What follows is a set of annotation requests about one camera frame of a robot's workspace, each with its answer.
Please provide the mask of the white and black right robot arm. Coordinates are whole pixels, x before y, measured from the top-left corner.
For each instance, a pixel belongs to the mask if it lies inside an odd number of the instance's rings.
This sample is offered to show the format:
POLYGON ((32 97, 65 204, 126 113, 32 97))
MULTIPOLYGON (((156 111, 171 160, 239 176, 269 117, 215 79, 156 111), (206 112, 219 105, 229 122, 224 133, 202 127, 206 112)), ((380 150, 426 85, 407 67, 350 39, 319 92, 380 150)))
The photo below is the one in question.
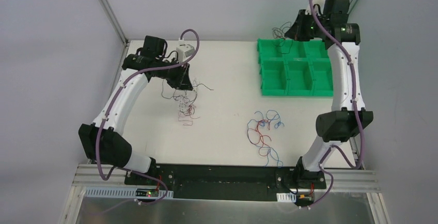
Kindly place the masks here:
POLYGON ((348 21, 349 7, 350 0, 309 0, 286 32, 295 41, 322 39, 332 68, 332 110, 317 117, 317 137, 292 171, 294 183, 301 188, 324 182, 322 167, 331 153, 340 151, 340 145, 352 137, 363 138, 364 128, 373 121, 359 83, 361 32, 358 24, 348 21))

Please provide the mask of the black robot base mount plate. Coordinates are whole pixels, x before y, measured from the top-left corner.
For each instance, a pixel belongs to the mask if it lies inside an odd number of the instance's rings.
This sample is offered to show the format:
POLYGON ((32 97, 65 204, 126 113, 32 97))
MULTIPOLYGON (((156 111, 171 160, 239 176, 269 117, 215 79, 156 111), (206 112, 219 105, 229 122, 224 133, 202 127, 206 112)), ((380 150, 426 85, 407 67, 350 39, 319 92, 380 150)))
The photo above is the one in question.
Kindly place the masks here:
POLYGON ((321 171, 294 167, 157 164, 152 179, 127 174, 126 185, 164 188, 177 199, 275 201, 277 193, 326 189, 321 171))

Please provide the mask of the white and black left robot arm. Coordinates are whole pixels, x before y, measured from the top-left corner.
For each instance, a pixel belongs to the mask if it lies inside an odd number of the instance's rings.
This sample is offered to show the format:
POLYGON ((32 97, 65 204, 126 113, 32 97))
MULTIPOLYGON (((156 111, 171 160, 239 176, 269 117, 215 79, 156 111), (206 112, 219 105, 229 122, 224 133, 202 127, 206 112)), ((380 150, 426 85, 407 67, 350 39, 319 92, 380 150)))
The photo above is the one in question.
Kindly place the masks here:
POLYGON ((80 141, 88 159, 137 171, 137 177, 145 185, 157 180, 158 172, 151 167, 155 160, 135 152, 122 136, 139 94, 154 77, 167 81, 176 90, 193 90, 189 61, 197 54, 199 46, 192 46, 180 38, 172 59, 166 57, 167 49, 166 40, 146 36, 144 45, 124 59, 118 86, 104 109, 92 123, 82 124, 79 128, 80 141))

